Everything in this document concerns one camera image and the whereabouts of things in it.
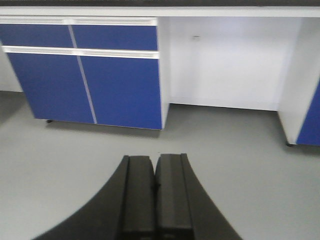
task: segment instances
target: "gray floor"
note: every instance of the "gray floor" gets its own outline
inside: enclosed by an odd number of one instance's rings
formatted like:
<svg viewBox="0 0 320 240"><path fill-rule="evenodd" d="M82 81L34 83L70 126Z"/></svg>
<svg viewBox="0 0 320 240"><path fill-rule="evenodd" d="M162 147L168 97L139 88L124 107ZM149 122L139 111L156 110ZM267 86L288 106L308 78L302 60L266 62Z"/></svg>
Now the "gray floor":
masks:
<svg viewBox="0 0 320 240"><path fill-rule="evenodd" d="M24 240L87 202L123 155L187 153L244 240L320 239L320 147L286 147L275 112L171 105L165 130L33 119L0 92L0 239Z"/></svg>

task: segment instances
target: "countertop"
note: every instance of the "countertop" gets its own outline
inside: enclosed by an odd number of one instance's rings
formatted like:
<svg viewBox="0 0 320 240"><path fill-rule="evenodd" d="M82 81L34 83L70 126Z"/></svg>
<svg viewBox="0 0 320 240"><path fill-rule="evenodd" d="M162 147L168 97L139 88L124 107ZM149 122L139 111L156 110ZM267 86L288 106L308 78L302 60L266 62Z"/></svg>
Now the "countertop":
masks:
<svg viewBox="0 0 320 240"><path fill-rule="evenodd" d="M320 0L0 0L0 6L316 7L320 6Z"/></svg>

